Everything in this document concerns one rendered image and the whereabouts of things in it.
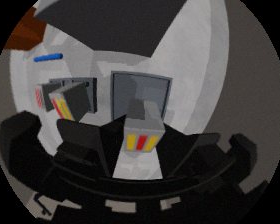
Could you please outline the blue rod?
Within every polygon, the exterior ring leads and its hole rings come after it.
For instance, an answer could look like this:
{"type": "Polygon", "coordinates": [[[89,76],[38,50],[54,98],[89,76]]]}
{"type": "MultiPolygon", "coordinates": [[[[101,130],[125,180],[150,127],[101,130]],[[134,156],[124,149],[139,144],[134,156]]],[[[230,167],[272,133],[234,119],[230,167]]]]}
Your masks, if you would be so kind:
{"type": "Polygon", "coordinates": [[[42,56],[39,56],[39,57],[35,57],[35,59],[32,59],[32,60],[34,60],[34,63],[35,63],[35,61],[38,61],[38,63],[39,63],[39,61],[44,61],[44,60],[48,60],[48,61],[50,61],[50,60],[56,60],[56,59],[63,59],[63,53],[55,53],[55,55],[42,55],[42,56]]]}

